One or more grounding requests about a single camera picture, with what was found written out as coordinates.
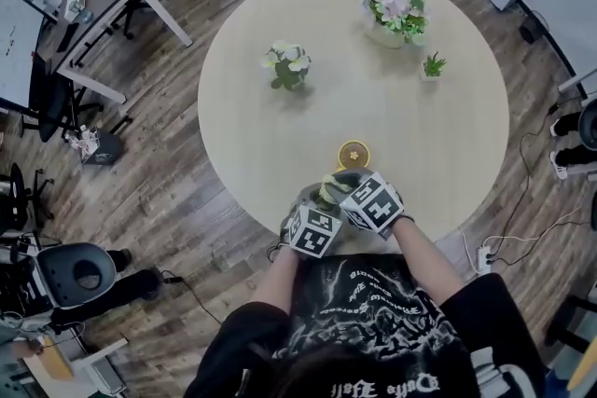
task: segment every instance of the round table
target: round table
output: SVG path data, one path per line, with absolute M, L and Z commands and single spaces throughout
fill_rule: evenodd
M 388 49 L 365 36 L 356 0 L 245 0 L 210 46 L 199 84 L 201 135 L 230 194 L 278 232 L 297 193 L 364 142 L 369 168 L 393 184 L 437 240 L 475 211 L 508 138 L 506 87 L 487 42 L 449 0 L 426 0 L 426 45 Z M 302 92 L 272 89 L 260 59 L 276 40 L 312 59 Z M 418 68 L 439 50 L 437 82 Z

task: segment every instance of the whiteboard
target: whiteboard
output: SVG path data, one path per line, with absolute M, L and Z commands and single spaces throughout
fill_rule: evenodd
M 0 0 L 0 98 L 24 107 L 43 19 L 24 0 Z

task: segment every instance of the wooden floor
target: wooden floor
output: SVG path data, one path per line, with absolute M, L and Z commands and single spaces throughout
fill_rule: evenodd
M 16 161 L 33 181 L 43 168 L 56 184 L 48 205 L 56 215 L 45 232 L 65 242 L 90 241 L 105 248 L 128 247 L 133 269 L 157 265 L 187 277 L 205 306 L 220 320 L 240 306 L 267 266 L 265 248 L 272 234 L 238 206 L 218 180 L 201 141 L 197 87 L 207 49 L 225 18 L 243 0 L 161 0 L 194 40 L 184 48 L 153 12 L 133 21 L 133 41 L 117 34 L 90 55 L 86 70 L 128 98 L 120 106 L 104 102 L 97 122 L 110 128 L 128 113 L 134 122 L 121 134 L 127 152 L 113 168 L 81 167 L 76 153 L 55 135 L 41 144 L 34 131 L 18 137 L 19 119 L 4 126 L 2 168 Z M 518 33 L 517 8 L 499 13 L 488 0 L 452 0 L 479 27 L 502 68 L 510 108 L 506 159 L 493 190 L 463 224 L 474 251 L 488 235 L 501 234 L 525 184 L 519 142 L 537 131 L 567 78 L 545 40 L 525 44 Z M 458 33 L 454 32 L 454 41 Z M 574 111 L 577 102 L 562 109 Z M 532 171 L 530 191 L 508 228 L 535 237 L 565 213 L 586 221 L 593 186 L 578 177 L 554 179 L 548 152 L 554 147 L 548 124 L 527 137 L 524 154 Z M 562 141 L 574 142 L 574 139 Z M 587 226 L 557 227 L 535 251 L 507 268 L 496 264 L 519 304 L 534 339 L 571 289 L 597 278 L 597 238 Z M 459 230 L 438 243 L 459 270 L 472 277 Z M 513 261 L 530 244 L 507 241 L 501 255 Z M 102 345 L 127 337 L 130 346 L 112 362 L 131 390 L 142 397 L 181 396 L 217 325 L 180 284 L 170 285 L 154 302 L 138 301 L 89 324 L 87 336 Z M 548 350 L 542 350 L 546 356 Z

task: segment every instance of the person's leg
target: person's leg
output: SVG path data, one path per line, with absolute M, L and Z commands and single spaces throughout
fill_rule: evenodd
M 112 288 L 98 298 L 72 309 L 55 309 L 51 315 L 51 326 L 60 331 L 68 328 L 68 323 L 83 323 L 110 309 L 130 304 L 133 300 L 155 294 L 163 278 L 156 269 L 144 269 L 116 281 Z
M 558 166 L 567 168 L 576 164 L 589 164 L 597 161 L 597 151 L 591 151 L 582 144 L 576 148 L 562 149 L 556 153 Z
M 580 113 L 573 113 L 571 115 L 564 115 L 563 117 L 556 119 L 551 125 L 552 136 L 565 136 L 570 131 L 578 131 L 578 120 L 580 119 Z
M 131 251 L 128 249 L 107 252 L 116 266 L 116 272 L 122 272 L 132 262 Z

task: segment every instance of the small white pot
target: small white pot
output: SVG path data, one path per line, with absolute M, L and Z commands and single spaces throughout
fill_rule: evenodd
M 425 67 L 423 66 L 422 63 L 419 65 L 419 78 L 421 79 L 421 81 L 438 81 L 439 80 L 439 76 L 427 76 L 427 73 L 425 72 Z
M 394 34 L 377 22 L 365 26 L 365 35 L 376 44 L 386 48 L 401 48 L 404 45 L 404 36 Z

